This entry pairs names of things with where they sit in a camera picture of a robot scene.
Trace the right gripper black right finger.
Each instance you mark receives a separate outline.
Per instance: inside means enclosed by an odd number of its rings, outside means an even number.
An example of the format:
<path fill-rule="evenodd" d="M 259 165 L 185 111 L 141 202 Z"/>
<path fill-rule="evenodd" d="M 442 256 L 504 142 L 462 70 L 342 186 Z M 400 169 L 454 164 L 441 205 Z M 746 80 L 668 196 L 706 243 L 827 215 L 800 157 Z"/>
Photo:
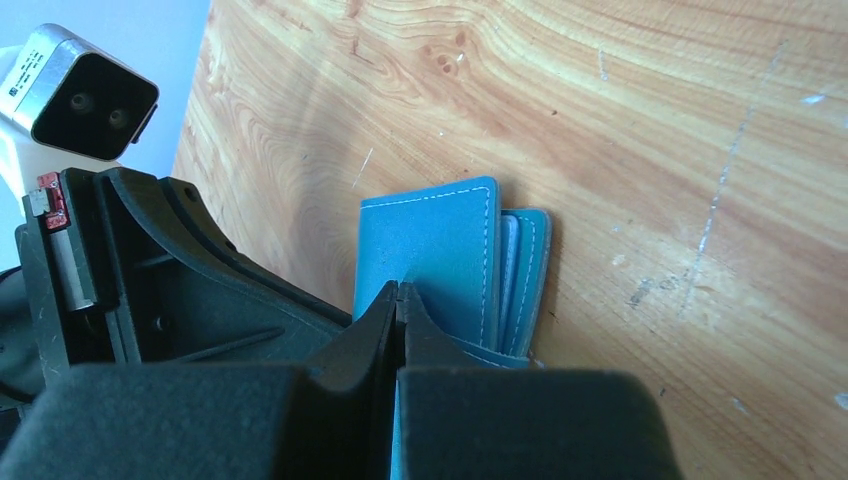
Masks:
<path fill-rule="evenodd" d="M 465 353 L 398 291 L 400 479 L 678 479 L 660 409 L 617 370 L 502 368 Z"/>

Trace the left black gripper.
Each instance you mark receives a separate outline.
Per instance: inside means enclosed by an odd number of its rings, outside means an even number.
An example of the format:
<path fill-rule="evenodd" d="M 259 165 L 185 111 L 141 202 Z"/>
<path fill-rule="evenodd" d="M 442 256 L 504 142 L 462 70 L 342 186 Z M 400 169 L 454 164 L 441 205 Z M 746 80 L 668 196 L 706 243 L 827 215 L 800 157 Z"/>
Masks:
<path fill-rule="evenodd" d="M 300 361 L 352 321 L 242 254 L 191 183 L 69 168 L 22 204 L 44 384 L 83 363 Z"/>

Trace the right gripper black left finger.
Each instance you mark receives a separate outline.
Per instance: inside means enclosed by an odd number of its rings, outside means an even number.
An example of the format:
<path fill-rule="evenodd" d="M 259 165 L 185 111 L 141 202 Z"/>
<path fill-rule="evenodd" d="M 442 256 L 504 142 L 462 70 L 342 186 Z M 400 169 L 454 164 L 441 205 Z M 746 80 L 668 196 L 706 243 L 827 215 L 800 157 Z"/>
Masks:
<path fill-rule="evenodd" d="M 5 479 L 385 479 L 399 289 L 300 364 L 87 365 L 37 400 Z"/>

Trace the blue card holder wallet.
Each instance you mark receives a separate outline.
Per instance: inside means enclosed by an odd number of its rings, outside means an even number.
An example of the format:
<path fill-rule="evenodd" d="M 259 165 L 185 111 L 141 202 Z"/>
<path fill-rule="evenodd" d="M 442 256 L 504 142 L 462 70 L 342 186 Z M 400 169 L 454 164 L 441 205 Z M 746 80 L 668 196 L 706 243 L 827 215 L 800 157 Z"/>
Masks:
<path fill-rule="evenodd" d="M 526 368 L 552 231 L 543 209 L 503 208 L 490 176 L 366 199 L 353 317 L 386 282 L 411 283 L 430 318 L 473 361 Z"/>

